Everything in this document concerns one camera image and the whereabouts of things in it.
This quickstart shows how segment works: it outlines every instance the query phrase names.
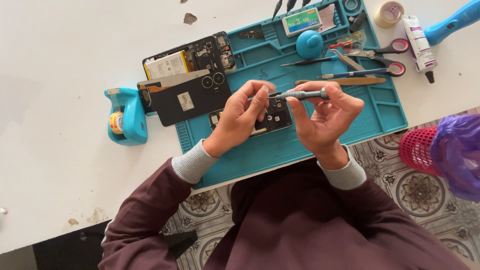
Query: blue tape dispenser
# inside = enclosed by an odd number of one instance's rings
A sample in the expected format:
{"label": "blue tape dispenser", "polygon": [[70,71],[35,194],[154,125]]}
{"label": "blue tape dispenser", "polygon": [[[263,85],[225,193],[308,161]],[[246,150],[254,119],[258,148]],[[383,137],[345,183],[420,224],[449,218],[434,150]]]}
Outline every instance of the blue tape dispenser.
{"label": "blue tape dispenser", "polygon": [[145,113],[137,89],[105,90],[112,102],[108,121],[108,136],[120,145],[133,146],[147,142]]}

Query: hand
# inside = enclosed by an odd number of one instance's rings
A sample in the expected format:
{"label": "hand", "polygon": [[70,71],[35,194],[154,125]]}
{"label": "hand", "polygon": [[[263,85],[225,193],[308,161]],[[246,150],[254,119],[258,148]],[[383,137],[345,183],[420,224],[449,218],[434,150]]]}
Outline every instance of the hand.
{"label": "hand", "polygon": [[288,97],[287,102],[295,118],[300,142],[315,155],[322,167],[337,170],[348,164],[348,155],[338,138],[360,114],[363,100],[343,93],[336,82],[307,82],[291,91],[320,91],[322,87],[325,87],[330,100],[307,99],[315,107],[311,118],[298,99]]}
{"label": "hand", "polygon": [[264,120],[269,105],[268,92],[274,91],[275,85],[270,82],[251,80],[229,97],[215,130],[203,142],[207,154],[219,158],[247,140],[255,121]]}

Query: white table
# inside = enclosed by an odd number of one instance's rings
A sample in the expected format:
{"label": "white table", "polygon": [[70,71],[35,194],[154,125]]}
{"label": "white table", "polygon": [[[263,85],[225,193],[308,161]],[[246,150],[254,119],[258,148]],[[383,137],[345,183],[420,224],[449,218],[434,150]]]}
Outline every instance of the white table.
{"label": "white table", "polygon": [[[143,58],[269,18],[276,1],[0,1],[0,207],[9,211],[0,215],[0,253],[112,218],[158,166],[181,155],[175,127],[156,117],[147,119],[146,144],[112,142],[104,89],[135,88]],[[372,18],[384,0],[365,2]],[[428,26],[466,2],[402,4]],[[186,12],[198,21],[184,24]],[[382,46],[405,37],[401,23],[374,28]],[[478,33],[480,23],[434,48],[432,85],[410,53],[387,56],[408,67],[394,82],[409,126],[480,105],[480,56],[467,49],[480,44]]]}

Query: blue silicone repair mat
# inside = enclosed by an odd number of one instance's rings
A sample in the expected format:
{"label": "blue silicone repair mat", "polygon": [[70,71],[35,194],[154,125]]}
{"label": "blue silicone repair mat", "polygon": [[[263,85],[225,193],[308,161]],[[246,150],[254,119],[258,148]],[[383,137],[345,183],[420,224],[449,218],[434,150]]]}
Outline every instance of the blue silicone repair mat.
{"label": "blue silicone repair mat", "polygon": [[[348,18],[356,17],[361,11],[367,12],[361,0],[324,0],[309,5],[307,8],[322,10],[328,5],[335,5],[334,23],[336,27],[321,33],[324,47],[335,44],[343,35],[349,34]],[[317,80],[322,75],[322,63],[306,66],[280,67],[281,64],[301,61],[295,50],[298,36],[287,37],[281,19],[285,15],[261,21],[257,24],[228,33],[232,51],[235,55],[237,70],[227,74],[232,93],[237,91],[246,81],[259,79],[274,83],[277,91],[285,92],[295,87],[297,80]],[[360,30],[365,30],[367,43],[364,49],[379,48],[379,44],[371,22],[364,21]],[[264,38],[241,39],[239,32],[264,31]],[[358,57],[356,60],[365,69],[382,66],[369,58]],[[387,75],[376,75],[386,78],[384,83],[366,86],[342,86],[344,92],[365,101],[365,107],[351,127],[340,137],[343,144],[352,144],[374,136],[407,127],[407,120],[398,100],[392,79]],[[313,105],[304,102],[308,113],[313,113]],[[182,151],[186,153],[201,139],[207,138],[210,129],[208,115],[202,115],[176,124]],[[263,171],[288,162],[299,160],[312,153],[297,139],[295,124],[279,131],[267,133],[248,139],[243,144],[225,153],[220,160],[203,176],[195,189],[211,186],[227,180],[235,179],[255,172]]]}

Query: red plastic basket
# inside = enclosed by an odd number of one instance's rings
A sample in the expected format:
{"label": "red plastic basket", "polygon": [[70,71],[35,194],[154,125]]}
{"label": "red plastic basket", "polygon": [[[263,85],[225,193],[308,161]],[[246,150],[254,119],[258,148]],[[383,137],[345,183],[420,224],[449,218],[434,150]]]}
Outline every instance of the red plastic basket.
{"label": "red plastic basket", "polygon": [[413,130],[405,134],[398,149],[403,162],[418,171],[442,176],[430,156],[430,144],[436,134],[436,126]]}

